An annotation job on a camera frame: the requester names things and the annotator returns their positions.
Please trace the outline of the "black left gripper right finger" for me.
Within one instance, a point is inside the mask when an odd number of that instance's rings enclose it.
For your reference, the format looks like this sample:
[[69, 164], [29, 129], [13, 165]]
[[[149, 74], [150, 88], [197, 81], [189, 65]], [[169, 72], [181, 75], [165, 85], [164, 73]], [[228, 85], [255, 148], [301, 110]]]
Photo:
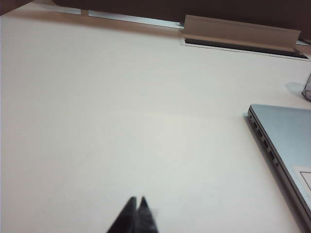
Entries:
[[141, 198], [140, 205], [136, 212], [135, 232], [158, 233], [156, 221], [145, 197]]

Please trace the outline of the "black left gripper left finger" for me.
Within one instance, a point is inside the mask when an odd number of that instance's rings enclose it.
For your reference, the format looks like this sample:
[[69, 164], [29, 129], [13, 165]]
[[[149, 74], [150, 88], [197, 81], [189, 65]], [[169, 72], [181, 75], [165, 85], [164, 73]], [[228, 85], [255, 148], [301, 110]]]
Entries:
[[107, 233], [133, 233], [137, 198], [131, 197], [114, 220]]

